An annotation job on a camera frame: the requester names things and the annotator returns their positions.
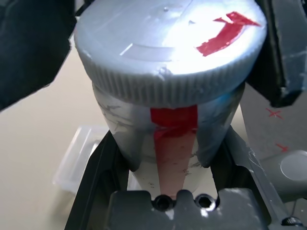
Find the red tape strip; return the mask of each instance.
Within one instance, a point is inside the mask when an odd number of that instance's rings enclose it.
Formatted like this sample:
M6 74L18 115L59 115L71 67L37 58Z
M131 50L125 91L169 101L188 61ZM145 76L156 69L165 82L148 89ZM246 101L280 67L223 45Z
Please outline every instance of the red tape strip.
M176 197L183 188L197 130L197 106L150 109L161 194Z

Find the clear plastic container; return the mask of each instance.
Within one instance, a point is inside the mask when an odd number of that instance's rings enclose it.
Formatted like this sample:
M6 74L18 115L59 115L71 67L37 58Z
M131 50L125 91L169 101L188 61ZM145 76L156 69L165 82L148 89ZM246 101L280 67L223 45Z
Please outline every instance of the clear plastic container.
M53 184L77 194L88 160L108 130L104 126L80 126L53 177Z

